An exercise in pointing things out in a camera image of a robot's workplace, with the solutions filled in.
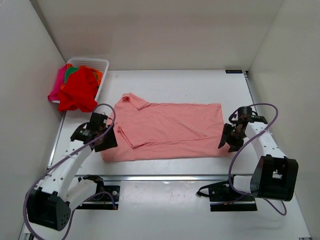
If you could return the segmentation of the salmon pink polo shirt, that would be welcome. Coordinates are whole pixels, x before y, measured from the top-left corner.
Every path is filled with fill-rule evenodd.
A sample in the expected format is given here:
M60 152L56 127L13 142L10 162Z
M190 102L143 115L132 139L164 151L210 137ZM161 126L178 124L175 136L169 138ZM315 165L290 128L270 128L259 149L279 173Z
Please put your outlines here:
M224 119L219 103L150 103L125 93L115 104L118 146L101 153L104 162L228 155L219 148Z

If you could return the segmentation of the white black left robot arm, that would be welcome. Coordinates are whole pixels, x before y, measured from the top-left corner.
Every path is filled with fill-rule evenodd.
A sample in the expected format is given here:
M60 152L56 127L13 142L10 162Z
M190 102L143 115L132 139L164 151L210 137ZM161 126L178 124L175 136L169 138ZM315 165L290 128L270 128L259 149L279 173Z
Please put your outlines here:
M62 160L50 168L27 196L25 208L29 222L62 231L78 206L105 194L104 181L98 175L80 177L76 185L72 182L92 152L117 147L113 127L107 115L92 113L89 122L76 128Z

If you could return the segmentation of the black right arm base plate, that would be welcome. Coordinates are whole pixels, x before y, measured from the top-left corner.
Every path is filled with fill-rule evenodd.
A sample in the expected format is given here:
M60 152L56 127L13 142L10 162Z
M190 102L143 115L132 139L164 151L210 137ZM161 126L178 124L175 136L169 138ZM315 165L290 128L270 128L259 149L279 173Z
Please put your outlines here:
M252 196L235 192L227 180L204 185L198 189L196 195L209 198L211 212L255 212L258 210Z

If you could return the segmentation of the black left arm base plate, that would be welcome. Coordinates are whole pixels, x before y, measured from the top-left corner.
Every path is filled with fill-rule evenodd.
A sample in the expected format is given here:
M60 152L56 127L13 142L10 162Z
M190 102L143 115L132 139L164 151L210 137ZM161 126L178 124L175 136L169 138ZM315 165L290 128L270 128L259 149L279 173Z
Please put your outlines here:
M104 193L91 198L78 206L77 210L106 210L116 211L119 209L120 183L105 182L103 186Z

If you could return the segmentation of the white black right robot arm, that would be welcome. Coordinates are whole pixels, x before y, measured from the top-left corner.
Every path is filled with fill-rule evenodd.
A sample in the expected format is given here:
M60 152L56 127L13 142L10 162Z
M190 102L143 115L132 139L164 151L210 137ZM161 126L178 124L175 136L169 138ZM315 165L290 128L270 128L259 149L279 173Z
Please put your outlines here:
M216 205L230 205L245 197L289 202L293 198L299 165L278 147L269 129L276 121L267 121L253 111L252 106L241 106L223 126L219 148L228 145L234 153L228 179L201 187L196 196L211 198ZM236 175L232 169L237 157L252 145L258 163L252 175Z

